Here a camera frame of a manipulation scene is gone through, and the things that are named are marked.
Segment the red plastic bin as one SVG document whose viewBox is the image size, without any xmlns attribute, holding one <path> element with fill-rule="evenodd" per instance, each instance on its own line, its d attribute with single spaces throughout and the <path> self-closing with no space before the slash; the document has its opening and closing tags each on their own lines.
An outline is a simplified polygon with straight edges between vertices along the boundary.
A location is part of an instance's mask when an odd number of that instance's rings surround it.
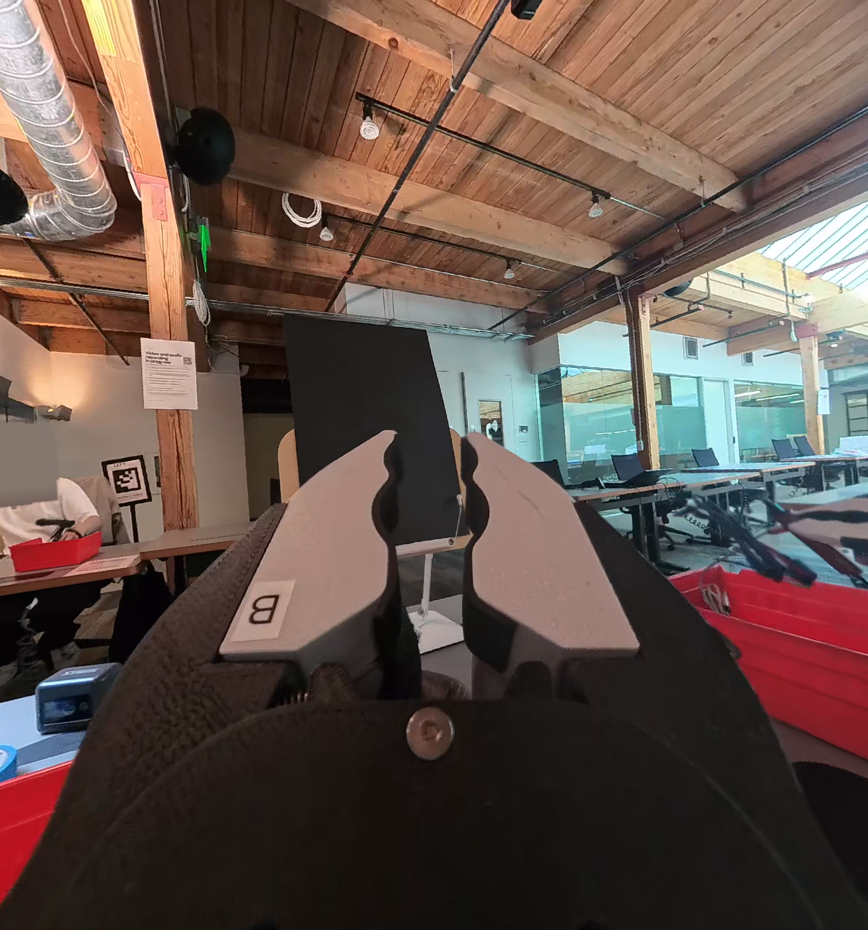
<svg viewBox="0 0 868 930">
<path fill-rule="evenodd" d="M 868 761 L 868 590 L 719 565 L 669 581 L 740 651 L 767 715 Z"/>
<path fill-rule="evenodd" d="M 27 574 L 72 567 L 92 559 L 100 550 L 100 532 L 64 541 L 26 541 L 9 548 L 15 572 Z"/>
<path fill-rule="evenodd" d="M 40 842 L 70 767 L 66 761 L 0 783 L 0 903 Z"/>
</svg>

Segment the black laptop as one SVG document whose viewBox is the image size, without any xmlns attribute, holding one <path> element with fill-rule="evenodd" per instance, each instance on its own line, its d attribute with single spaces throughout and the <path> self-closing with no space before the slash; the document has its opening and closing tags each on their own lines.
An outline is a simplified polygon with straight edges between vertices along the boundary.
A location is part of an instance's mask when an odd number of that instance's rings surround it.
<svg viewBox="0 0 868 930">
<path fill-rule="evenodd" d="M 621 487 L 653 486 L 667 474 L 666 471 L 644 469 L 637 454 L 613 454 L 612 462 Z"/>
</svg>

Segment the small marker sign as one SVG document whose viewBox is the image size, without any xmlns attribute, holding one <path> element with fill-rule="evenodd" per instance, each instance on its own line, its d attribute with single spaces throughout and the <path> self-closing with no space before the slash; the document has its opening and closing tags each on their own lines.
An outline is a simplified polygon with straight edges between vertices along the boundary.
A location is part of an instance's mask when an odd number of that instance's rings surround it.
<svg viewBox="0 0 868 930">
<path fill-rule="evenodd" d="M 137 507 L 152 502 L 145 457 L 135 455 L 123 459 L 108 459 L 101 462 L 101 468 L 117 504 L 120 508 L 129 510 L 133 541 L 139 542 Z"/>
</svg>

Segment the small dark grey device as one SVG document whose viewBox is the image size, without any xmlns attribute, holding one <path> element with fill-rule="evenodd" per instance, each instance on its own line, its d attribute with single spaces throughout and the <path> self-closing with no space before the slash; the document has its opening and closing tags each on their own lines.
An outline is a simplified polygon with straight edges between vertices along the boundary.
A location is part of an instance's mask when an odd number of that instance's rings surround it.
<svg viewBox="0 0 868 930">
<path fill-rule="evenodd" d="M 34 691 L 38 732 L 49 736 L 86 729 L 122 668 L 116 662 L 68 667 L 39 682 Z"/>
</svg>

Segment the silver ventilation duct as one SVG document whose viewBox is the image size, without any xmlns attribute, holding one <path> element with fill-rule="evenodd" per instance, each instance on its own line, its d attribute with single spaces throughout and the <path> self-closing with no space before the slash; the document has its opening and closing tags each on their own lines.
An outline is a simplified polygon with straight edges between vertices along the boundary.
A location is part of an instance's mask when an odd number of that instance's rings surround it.
<svg viewBox="0 0 868 930">
<path fill-rule="evenodd" d="M 0 234 L 64 242 L 110 229 L 117 201 L 36 2 L 0 1 L 0 96 L 54 184 Z"/>
</svg>

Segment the wooden top desk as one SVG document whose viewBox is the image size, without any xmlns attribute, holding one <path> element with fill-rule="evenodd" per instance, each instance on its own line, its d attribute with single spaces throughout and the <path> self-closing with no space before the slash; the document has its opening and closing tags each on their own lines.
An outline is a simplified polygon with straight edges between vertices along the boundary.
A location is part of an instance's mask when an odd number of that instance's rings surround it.
<svg viewBox="0 0 868 930">
<path fill-rule="evenodd" d="M 0 560 L 0 597 L 138 575 L 153 560 L 225 551 L 251 526 L 252 522 L 247 521 L 233 526 L 170 530 L 153 541 L 104 546 L 79 565 L 28 573 L 16 570 L 10 560 Z"/>
<path fill-rule="evenodd" d="M 773 503 L 778 502 L 777 486 L 782 482 L 806 477 L 815 466 L 817 459 L 791 459 L 771 463 L 744 463 L 735 466 L 713 466 L 684 470 L 680 475 L 687 481 L 702 478 L 717 482 L 719 479 L 732 479 L 742 486 L 765 492 Z"/>
<path fill-rule="evenodd" d="M 628 512 L 632 522 L 629 541 L 662 574 L 674 575 L 686 568 L 661 556 L 658 505 L 677 504 L 682 508 L 693 495 L 726 498 L 731 493 L 757 488 L 758 481 L 756 471 L 694 471 L 665 473 L 647 485 L 569 487 L 566 491 L 574 502 L 587 503 L 598 512 Z"/>
</svg>

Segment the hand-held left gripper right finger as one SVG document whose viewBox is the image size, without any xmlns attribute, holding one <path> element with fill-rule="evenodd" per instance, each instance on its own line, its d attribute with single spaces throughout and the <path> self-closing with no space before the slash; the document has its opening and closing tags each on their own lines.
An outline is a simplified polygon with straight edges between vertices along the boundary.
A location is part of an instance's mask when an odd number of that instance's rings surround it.
<svg viewBox="0 0 868 930">
<path fill-rule="evenodd" d="M 465 643 L 493 675 L 632 657 L 639 642 L 568 493 L 482 434 L 461 442 Z"/>
</svg>

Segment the white paper notice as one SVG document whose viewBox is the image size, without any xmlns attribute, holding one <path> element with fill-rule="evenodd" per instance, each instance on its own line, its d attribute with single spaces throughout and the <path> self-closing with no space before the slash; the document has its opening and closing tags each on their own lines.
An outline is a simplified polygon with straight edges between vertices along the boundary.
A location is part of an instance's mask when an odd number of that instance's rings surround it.
<svg viewBox="0 0 868 930">
<path fill-rule="evenodd" d="M 148 410 L 198 409 L 196 347 L 192 341 L 140 340 L 143 406 Z"/>
</svg>

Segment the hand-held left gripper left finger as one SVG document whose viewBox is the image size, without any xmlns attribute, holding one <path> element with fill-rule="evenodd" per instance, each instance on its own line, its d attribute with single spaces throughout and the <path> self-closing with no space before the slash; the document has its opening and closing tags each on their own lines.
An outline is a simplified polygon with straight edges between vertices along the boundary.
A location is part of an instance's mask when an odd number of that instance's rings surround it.
<svg viewBox="0 0 868 930">
<path fill-rule="evenodd" d="M 300 486 L 219 646 L 228 661 L 324 664 L 361 676 L 380 658 L 373 628 L 394 580 L 382 505 L 397 481 L 382 430 Z"/>
</svg>

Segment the black board on white stand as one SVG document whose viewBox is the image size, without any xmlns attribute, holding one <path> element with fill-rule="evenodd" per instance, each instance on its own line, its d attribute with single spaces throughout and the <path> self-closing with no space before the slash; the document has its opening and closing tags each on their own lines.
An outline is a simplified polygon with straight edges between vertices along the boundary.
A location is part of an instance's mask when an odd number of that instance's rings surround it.
<svg viewBox="0 0 868 930">
<path fill-rule="evenodd" d="M 428 332 L 346 322 L 328 313 L 288 314 L 282 324 L 303 485 L 381 431 L 394 431 L 402 463 L 397 550 L 422 553 L 421 604 L 409 609 L 420 652 L 463 640 L 460 622 L 429 602 L 432 557 L 460 536 L 462 481 Z"/>
</svg>

